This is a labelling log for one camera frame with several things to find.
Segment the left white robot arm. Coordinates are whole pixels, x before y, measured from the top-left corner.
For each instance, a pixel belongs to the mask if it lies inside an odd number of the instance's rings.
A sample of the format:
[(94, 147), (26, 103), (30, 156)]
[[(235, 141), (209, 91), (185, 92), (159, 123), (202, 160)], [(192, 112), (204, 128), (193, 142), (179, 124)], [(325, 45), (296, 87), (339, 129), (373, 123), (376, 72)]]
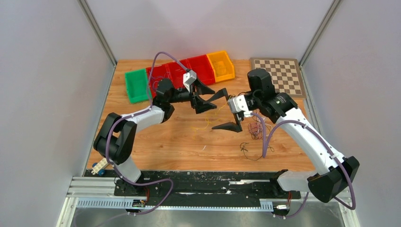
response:
[(212, 101), (221, 97), (224, 97), (223, 90), (215, 92), (198, 79), (188, 87), (180, 88), (175, 88), (170, 79), (162, 79), (150, 107), (131, 114), (108, 114), (94, 140), (93, 148), (127, 182), (127, 191), (133, 196), (139, 196), (144, 192), (145, 184), (140, 180), (141, 171), (131, 158), (136, 133), (166, 122), (174, 112), (174, 103), (190, 102), (195, 112), (200, 114), (215, 109), (216, 105)]

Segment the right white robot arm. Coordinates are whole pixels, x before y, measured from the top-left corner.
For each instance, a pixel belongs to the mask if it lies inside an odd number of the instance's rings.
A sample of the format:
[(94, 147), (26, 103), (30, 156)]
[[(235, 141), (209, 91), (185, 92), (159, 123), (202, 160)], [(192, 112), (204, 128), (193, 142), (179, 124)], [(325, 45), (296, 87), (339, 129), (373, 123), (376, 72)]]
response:
[(360, 166), (354, 157), (345, 157), (335, 149), (307, 120), (297, 103), (287, 93), (276, 92), (271, 75), (265, 69), (254, 69), (247, 74), (250, 90), (241, 95), (229, 97), (226, 89), (219, 90), (209, 101), (225, 97), (235, 122), (227, 122), (213, 129), (241, 132), (241, 121), (246, 117), (269, 118), (274, 127), (267, 133), (262, 126), (262, 157), (267, 156), (267, 149), (278, 128), (282, 128), (306, 153), (315, 171), (293, 172), (279, 171), (272, 179), (270, 191), (275, 197), (283, 197), (289, 191), (312, 193), (319, 201), (328, 203), (338, 198), (338, 194), (349, 188), (350, 210), (356, 208), (356, 197), (352, 182)]

